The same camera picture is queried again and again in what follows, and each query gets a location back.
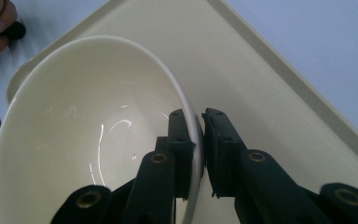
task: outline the white tray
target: white tray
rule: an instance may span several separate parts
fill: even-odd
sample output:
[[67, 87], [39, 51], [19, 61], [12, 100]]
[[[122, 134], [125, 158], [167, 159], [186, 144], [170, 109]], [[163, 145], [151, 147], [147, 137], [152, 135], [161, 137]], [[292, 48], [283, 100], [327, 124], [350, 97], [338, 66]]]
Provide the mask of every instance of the white tray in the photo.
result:
[[[226, 112], [245, 144], [270, 153], [298, 185], [315, 192], [332, 182], [358, 188], [358, 132], [218, 0], [109, 1], [23, 65], [8, 99], [53, 50], [93, 35], [123, 36], [154, 51], [199, 114], [206, 107]], [[211, 193], [205, 179], [194, 223], [205, 216], [238, 222], [233, 201]]]

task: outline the white bowl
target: white bowl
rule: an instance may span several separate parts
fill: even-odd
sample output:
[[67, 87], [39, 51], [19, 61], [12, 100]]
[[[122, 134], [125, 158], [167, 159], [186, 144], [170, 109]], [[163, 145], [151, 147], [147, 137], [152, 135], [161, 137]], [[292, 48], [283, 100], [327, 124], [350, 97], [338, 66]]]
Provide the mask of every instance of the white bowl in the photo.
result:
[[1, 127], [0, 223], [49, 223], [76, 189], [114, 190], [135, 178], [179, 108], [196, 144], [189, 200], [177, 202], [177, 220], [188, 223], [202, 173], [200, 132], [171, 71], [122, 37], [55, 50], [25, 79]]

